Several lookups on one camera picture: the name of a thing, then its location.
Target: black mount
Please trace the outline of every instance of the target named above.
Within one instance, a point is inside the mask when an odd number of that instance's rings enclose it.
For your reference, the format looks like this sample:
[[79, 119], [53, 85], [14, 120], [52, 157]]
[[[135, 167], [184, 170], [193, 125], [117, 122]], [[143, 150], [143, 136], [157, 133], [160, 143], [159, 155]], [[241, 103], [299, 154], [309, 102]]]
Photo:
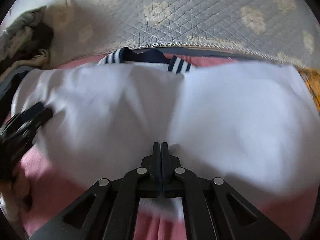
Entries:
[[32, 141], [40, 126], [52, 116], [52, 109], [39, 102], [14, 115], [0, 128], [0, 180], [15, 181], [13, 168], [33, 146]]
[[154, 143], [140, 168], [99, 180], [30, 240], [131, 240], [139, 198], [160, 194], [181, 197], [188, 240], [290, 239], [221, 178], [198, 178], [167, 143]]

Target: bedspread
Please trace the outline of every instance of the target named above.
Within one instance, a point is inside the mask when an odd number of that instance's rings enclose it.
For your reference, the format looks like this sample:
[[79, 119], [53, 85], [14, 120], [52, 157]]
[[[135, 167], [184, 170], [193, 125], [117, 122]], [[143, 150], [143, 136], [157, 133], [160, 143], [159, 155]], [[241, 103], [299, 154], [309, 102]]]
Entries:
[[55, 0], [51, 66], [121, 47], [196, 47], [319, 66], [320, 26], [304, 0]]

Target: white stripe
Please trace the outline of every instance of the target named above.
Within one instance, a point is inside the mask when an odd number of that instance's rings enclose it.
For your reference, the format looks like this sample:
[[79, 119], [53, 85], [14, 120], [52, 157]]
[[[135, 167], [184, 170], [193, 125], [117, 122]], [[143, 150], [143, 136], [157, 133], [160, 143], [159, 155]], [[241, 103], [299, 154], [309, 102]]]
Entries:
[[105, 64], [107, 57], [108, 57], [108, 56], [104, 56], [102, 59], [100, 59], [97, 65], [103, 65], [103, 64]]
[[125, 60], [124, 63], [140, 65], [142, 67], [155, 67], [168, 70], [169, 64], [166, 63], [149, 63], [149, 62], [137, 62], [137, 61], [127, 61]]
[[194, 66], [194, 65], [190, 65], [190, 69], [189, 69], [189, 72], [191, 72], [191, 71], [194, 71], [196, 69], [196, 67]]
[[118, 49], [118, 50], [116, 51], [116, 54], [115, 54], [115, 62], [116, 62], [116, 63], [120, 63], [120, 58], [119, 58], [120, 50], [121, 50], [121, 49]]
[[108, 56], [108, 64], [111, 64], [111, 63], [112, 63], [113, 53], [114, 53], [114, 52], [112, 52], [112, 53]]
[[172, 73], [177, 73], [177, 69], [178, 69], [180, 61], [181, 61], [181, 58], [177, 57], [176, 62], [174, 63], [173, 68], [172, 68]]
[[188, 62], [185, 61], [185, 62], [182, 64], [182, 68], [181, 68], [180, 73], [185, 73], [186, 70], [187, 70], [187, 66], [188, 66]]

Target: pink fabric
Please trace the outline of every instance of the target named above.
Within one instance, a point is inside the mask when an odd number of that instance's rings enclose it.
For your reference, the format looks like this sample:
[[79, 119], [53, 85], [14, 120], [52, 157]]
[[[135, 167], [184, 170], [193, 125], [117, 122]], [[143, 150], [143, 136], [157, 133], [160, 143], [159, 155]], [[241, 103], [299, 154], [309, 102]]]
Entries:
[[[224, 58], [180, 56], [193, 65], [212, 66], [233, 60]], [[86, 62], [97, 62], [103, 56], [72, 61], [58, 68], [73, 68]], [[30, 179], [33, 207], [30, 212], [22, 211], [21, 220], [30, 236], [44, 223], [57, 215], [86, 189], [67, 179], [55, 169], [41, 153], [33, 147], [21, 160], [26, 176]], [[260, 211], [288, 233], [292, 240], [299, 239], [307, 229], [316, 203], [318, 185], [305, 190], [300, 195], [279, 199]], [[168, 222], [158, 215], [138, 212], [134, 240], [186, 240], [184, 223]]]

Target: quilted blanket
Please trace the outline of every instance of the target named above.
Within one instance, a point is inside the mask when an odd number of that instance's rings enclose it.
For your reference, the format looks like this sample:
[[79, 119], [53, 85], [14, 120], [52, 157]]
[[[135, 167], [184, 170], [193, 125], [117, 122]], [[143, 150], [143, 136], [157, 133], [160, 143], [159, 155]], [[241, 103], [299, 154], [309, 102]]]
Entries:
[[320, 26], [304, 0], [55, 0], [51, 66], [124, 46], [196, 47], [319, 66]]

